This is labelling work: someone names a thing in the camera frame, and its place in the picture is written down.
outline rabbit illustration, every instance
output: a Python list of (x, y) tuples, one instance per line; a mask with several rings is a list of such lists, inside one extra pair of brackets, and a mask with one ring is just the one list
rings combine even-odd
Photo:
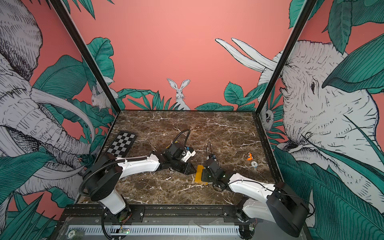
[(190, 80), (189, 79), (184, 80), (183, 83), (181, 84), (180, 88), (177, 87), (177, 84), (173, 80), (171, 80), (169, 78), (167, 78), (167, 80), (169, 82), (169, 85), (173, 89), (176, 90), (176, 105), (175, 106), (179, 105), (178, 110), (191, 110), (185, 104), (185, 102), (184, 102), (184, 94), (183, 94), (183, 88), (185, 88), (189, 84)]
[[(103, 76), (103, 78), (104, 78), (104, 81), (108, 85), (113, 83), (113, 80), (111, 78), (106, 77), (106, 76)], [(113, 89), (111, 89), (109, 86), (108, 86), (108, 88), (111, 91), (112, 96), (114, 98), (118, 98), (118, 94)], [(95, 86), (92, 87), (92, 98), (91, 99), (92, 99), (92, 106), (94, 106), (94, 107), (98, 106), (99, 109), (111, 108), (111, 102), (108, 100), (107, 95), (104, 93), (103, 89), (101, 88), (101, 86), (98, 82), (96, 82), (96, 87)]]

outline brown marble surface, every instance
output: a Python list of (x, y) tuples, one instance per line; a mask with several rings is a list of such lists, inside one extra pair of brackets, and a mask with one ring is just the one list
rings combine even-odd
[[(203, 164), (209, 140), (223, 168), (257, 181), (274, 183), (252, 113), (123, 111), (103, 152), (119, 131), (137, 134), (127, 156), (133, 157), (147, 155), (154, 149), (164, 149), (186, 128), (191, 129), (187, 145), (196, 150), (196, 155), (189, 159), (195, 168)], [(251, 167), (251, 161), (247, 161), (248, 152), (258, 163), (257, 168)], [(168, 169), (145, 172), (119, 180), (116, 190), (131, 204), (237, 204), (243, 197), (242, 194), (226, 190), (218, 192), (211, 184), (195, 184), (194, 177), (194, 174), (183, 175)], [(79, 203), (91, 202), (88, 198), (81, 198)]]

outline black vertical post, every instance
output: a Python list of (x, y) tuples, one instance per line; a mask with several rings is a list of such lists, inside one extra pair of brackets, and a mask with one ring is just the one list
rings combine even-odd
[(273, 86), (276, 84), (277, 79), (279, 79), (280, 73), (283, 70), (285, 63), (287, 62), (288, 57), (293, 47), (295, 46), (295, 43), (297, 42), (297, 39), (299, 38), (300, 33), (303, 30), (304, 25), (307, 22), (315, 3), (316, 3), (316, 0), (305, 1), (304, 6), (300, 12), (300, 15), (297, 18), (296, 24), (293, 27), (292, 33), (289, 36), (288, 42), (285, 45), (283, 53), (281, 54), (280, 60), (277, 63), (277, 66), (272, 74), (271, 80), (269, 81), (268, 86), (265, 89), (264, 95), (261, 101), (259, 102), (259, 106), (256, 109), (257, 116), (261, 113), (263, 106), (265, 105), (270, 93), (272, 92)]
[(98, 83), (100, 84), (104, 93), (106, 94), (107, 98), (111, 102), (112, 107), (115, 109), (116, 113), (120, 113), (120, 107), (119, 107), (118, 103), (116, 102), (115, 98), (112, 96), (112, 93), (109, 90), (108, 85), (104, 81), (103, 75), (99, 71), (99, 68), (97, 67), (92, 55), (88, 51), (87, 46), (85, 45), (82, 37), (80, 36), (79, 32), (77, 31), (76, 26), (73, 24), (72, 19), (68, 15), (65, 7), (63, 6), (63, 4), (61, 3), (60, 0), (50, 0), (50, 1), (51, 1), (53, 8), (55, 9), (57, 15), (60, 17), (65, 28), (67, 29), (68, 33), (71, 35), (74, 43), (76, 44), (77, 48), (79, 49), (85, 62), (88, 64), (88, 66), (91, 69), (96, 80), (98, 81)]

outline black and white checkered pattern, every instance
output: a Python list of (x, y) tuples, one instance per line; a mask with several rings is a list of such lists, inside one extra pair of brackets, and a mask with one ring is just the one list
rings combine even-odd
[(121, 131), (107, 152), (112, 153), (115, 157), (125, 157), (135, 140), (135, 134)]

